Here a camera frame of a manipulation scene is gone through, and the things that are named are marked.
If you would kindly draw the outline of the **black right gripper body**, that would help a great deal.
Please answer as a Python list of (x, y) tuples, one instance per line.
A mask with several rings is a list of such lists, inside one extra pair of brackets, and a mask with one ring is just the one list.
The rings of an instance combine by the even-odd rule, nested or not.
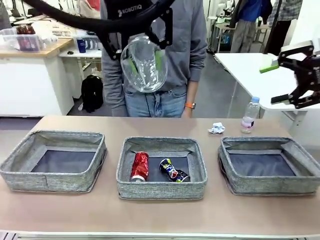
[(303, 59), (294, 60), (297, 70), (295, 95), (304, 95), (307, 91), (313, 94), (320, 93), (320, 56), (312, 54)]

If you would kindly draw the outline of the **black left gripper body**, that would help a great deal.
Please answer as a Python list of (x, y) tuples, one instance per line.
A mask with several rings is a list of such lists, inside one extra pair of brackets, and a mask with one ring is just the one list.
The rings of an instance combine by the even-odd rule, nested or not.
[(109, 20), (130, 18), (149, 8), (151, 0), (107, 0), (106, 10)]

